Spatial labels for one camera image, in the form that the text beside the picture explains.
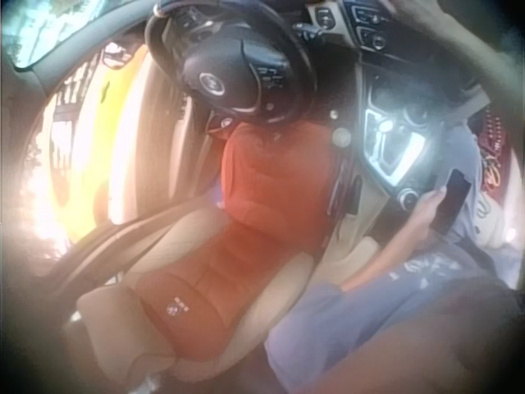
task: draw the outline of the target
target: smartphone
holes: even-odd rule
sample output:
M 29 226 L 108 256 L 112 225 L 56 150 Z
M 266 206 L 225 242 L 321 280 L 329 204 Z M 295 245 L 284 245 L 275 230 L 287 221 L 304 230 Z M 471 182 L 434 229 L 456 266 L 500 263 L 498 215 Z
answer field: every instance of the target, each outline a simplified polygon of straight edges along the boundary
M 431 225 L 434 231 L 443 236 L 450 231 L 471 187 L 472 183 L 465 179 L 465 175 L 460 170 L 454 169 L 450 172 L 446 184 L 446 197 L 437 208 L 436 218 Z

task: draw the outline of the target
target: person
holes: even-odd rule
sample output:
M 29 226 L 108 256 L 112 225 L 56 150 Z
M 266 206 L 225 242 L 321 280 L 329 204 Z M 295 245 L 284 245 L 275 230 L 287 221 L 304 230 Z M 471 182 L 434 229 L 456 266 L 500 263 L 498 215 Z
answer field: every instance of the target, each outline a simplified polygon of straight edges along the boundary
M 511 103 L 505 112 L 509 124 L 520 122 L 520 93 L 516 80 L 511 80 L 517 75 L 514 66 L 445 14 L 437 0 L 381 2 L 395 17 L 438 40 L 478 71 L 494 102 L 502 108 L 502 104 Z M 503 72 L 505 76 L 499 78 L 502 70 L 509 74 Z M 523 129 L 513 130 L 517 148 L 516 141 L 523 140 Z M 420 199 L 387 246 L 341 286 L 324 283 L 309 289 L 270 331 L 265 342 L 268 363 L 287 392 L 301 388 L 308 391 L 342 360 L 345 366 L 335 368 L 340 370 L 339 391 L 324 379 L 324 388 L 312 392 L 349 392 L 350 388 L 351 392 L 427 392 L 420 390 L 424 386 L 421 382 L 411 389 L 388 389 L 389 384 L 399 383 L 402 377 L 408 381 L 418 375 L 413 369 L 401 373 L 399 366 L 403 362 L 414 368 L 418 362 L 425 365 L 427 375 L 422 382 L 427 385 L 442 384 L 439 379 L 433 382 L 429 378 L 432 371 L 439 369 L 441 377 L 449 379 L 446 384 L 457 383 L 454 379 L 468 375 L 468 369 L 456 359 L 455 364 L 447 364 L 446 357 L 441 357 L 442 350 L 460 349 L 458 353 L 463 358 L 477 360 L 475 355 L 481 354 L 478 350 L 488 342 L 488 336 L 498 332 L 502 316 L 523 316 L 523 307 L 501 279 L 518 275 L 523 252 L 508 246 L 488 256 L 473 241 L 473 218 L 482 186 L 482 158 L 476 137 L 465 124 L 458 124 L 448 129 L 442 144 L 444 160 L 438 169 L 436 189 Z M 460 170 L 472 188 L 451 230 L 446 236 L 436 236 L 431 223 L 446 196 L 445 184 L 453 169 Z M 469 299 L 471 294 L 480 296 Z M 479 318 L 484 309 L 485 318 Z M 423 323 L 418 323 L 418 318 L 425 315 L 430 316 L 427 323 L 424 318 Z M 473 322 L 480 324 L 480 329 L 471 335 Z M 414 335 L 409 337 L 404 332 Z M 422 354 L 421 349 L 429 353 Z M 434 355 L 434 363 L 427 362 Z M 392 363 L 381 362 L 381 358 Z M 372 369 L 364 369 L 356 360 L 365 360 Z M 374 363 L 388 366 L 373 369 Z M 472 365 L 486 367 L 475 361 Z M 373 382 L 382 385 L 373 386 Z

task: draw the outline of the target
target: window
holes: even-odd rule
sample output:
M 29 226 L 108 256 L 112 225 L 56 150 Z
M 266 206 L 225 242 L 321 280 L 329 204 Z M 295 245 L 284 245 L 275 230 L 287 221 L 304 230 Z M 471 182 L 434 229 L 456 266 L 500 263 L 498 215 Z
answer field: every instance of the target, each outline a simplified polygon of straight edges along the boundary
M 2 9 L 2 45 L 26 68 L 90 21 L 137 0 L 15 0 Z

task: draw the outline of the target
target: leg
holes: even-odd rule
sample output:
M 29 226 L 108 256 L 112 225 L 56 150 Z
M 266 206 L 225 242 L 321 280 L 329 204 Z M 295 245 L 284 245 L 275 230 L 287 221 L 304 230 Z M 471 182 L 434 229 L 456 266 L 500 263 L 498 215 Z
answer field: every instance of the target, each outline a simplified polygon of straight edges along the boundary
M 476 136 L 466 125 L 452 127 L 445 132 L 441 146 L 442 162 L 437 173 L 436 188 L 446 185 L 452 170 L 460 170 L 472 188 L 446 239 L 451 242 L 468 237 L 475 240 L 474 215 L 482 188 L 482 156 Z

